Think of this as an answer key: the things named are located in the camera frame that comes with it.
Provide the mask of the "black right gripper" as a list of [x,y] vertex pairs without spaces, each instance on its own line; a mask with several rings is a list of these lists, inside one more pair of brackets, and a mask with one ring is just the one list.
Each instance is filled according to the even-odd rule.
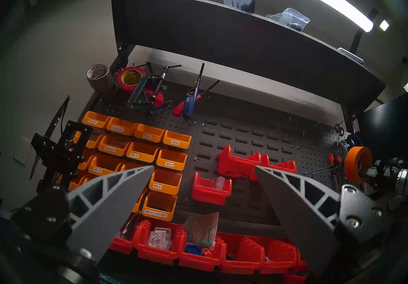
[[364,182],[376,191],[395,191],[398,173],[397,158],[377,160],[371,168],[360,169]]

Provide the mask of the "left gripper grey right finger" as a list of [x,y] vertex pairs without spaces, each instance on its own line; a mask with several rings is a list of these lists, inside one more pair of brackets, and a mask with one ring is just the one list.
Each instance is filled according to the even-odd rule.
[[355,277],[385,257],[388,217],[353,185],[340,193],[263,166],[255,174],[287,236],[315,277]]

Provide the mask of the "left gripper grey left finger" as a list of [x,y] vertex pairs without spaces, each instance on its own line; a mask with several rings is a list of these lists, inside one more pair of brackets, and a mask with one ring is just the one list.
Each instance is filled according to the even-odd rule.
[[99,261],[150,180],[153,166],[99,176],[67,192],[46,187],[11,216],[17,230],[42,245],[85,249]]

